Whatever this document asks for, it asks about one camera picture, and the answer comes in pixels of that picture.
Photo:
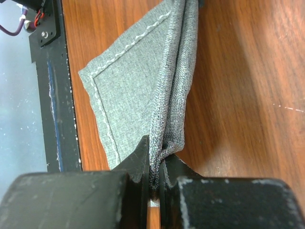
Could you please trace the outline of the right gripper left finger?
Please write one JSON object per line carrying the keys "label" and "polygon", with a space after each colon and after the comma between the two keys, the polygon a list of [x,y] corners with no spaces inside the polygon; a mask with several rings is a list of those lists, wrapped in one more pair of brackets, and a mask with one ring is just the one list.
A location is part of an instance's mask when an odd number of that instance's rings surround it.
{"label": "right gripper left finger", "polygon": [[0,204],[3,229],[145,229],[149,137],[110,171],[29,173]]}

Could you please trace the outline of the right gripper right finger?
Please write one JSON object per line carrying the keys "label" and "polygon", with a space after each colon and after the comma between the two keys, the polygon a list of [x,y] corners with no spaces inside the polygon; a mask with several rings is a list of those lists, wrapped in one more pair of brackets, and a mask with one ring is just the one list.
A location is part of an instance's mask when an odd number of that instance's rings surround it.
{"label": "right gripper right finger", "polygon": [[163,229],[302,229],[305,218],[279,179],[203,177],[178,156],[160,164]]}

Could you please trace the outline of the grey cloth napkin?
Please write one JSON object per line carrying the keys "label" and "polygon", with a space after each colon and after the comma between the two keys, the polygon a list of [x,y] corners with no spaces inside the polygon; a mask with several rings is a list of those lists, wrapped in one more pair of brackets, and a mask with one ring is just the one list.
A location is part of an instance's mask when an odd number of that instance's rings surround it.
{"label": "grey cloth napkin", "polygon": [[79,71],[110,169],[149,136],[150,186],[184,147],[186,99],[196,62],[196,0],[164,0]]}

